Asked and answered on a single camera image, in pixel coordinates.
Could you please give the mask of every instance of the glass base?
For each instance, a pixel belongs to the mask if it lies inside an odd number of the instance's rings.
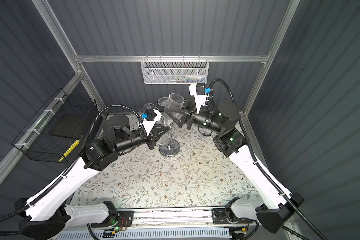
[[[160,145],[158,147],[158,150],[165,157],[173,157],[178,154],[180,150],[180,144],[178,143],[178,141],[172,139],[170,144]]]
[[[156,144],[157,145],[165,145],[165,146],[167,146],[168,145],[168,137],[166,135],[161,136],[161,138],[159,138],[156,141]]]
[[[157,101],[157,104],[159,104],[160,106],[165,106],[165,105],[167,104],[167,100],[168,100],[168,97],[160,98],[160,99]]]

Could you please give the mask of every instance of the table surface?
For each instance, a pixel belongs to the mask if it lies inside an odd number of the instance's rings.
[[[137,118],[126,116],[130,128],[137,129]],[[172,132],[180,144],[175,157],[141,145],[81,185],[71,204],[110,200],[117,208],[189,207],[224,205],[234,197],[261,199],[243,172],[216,149],[213,136],[203,137],[196,126],[187,130],[174,125]]]

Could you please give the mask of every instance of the black mounting plate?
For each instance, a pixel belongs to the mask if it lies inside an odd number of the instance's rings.
[[[213,224],[246,224],[246,223],[253,223],[252,219],[249,218],[239,218],[237,222],[230,222],[225,216],[225,209],[218,208],[212,209],[212,219]]]
[[[119,219],[125,218],[127,220],[127,227],[132,226],[132,220],[133,220],[133,211],[117,211],[119,214]],[[92,223],[91,227],[108,227],[107,219],[102,223]],[[118,223],[114,227],[121,227],[121,220],[118,221]]]

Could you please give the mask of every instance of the red wire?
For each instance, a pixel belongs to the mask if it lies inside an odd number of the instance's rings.
[[[123,218],[121,218],[121,227],[120,227],[120,231],[123,228]]]
[[[127,220],[125,219],[125,218],[121,218],[121,221],[123,221],[123,219],[125,220],[125,229],[127,229],[127,225],[128,225],[128,222],[127,222]]]

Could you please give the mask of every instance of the white wire mesh basket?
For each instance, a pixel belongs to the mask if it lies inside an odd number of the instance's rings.
[[[206,83],[208,68],[208,59],[194,62],[141,61],[146,84]]]

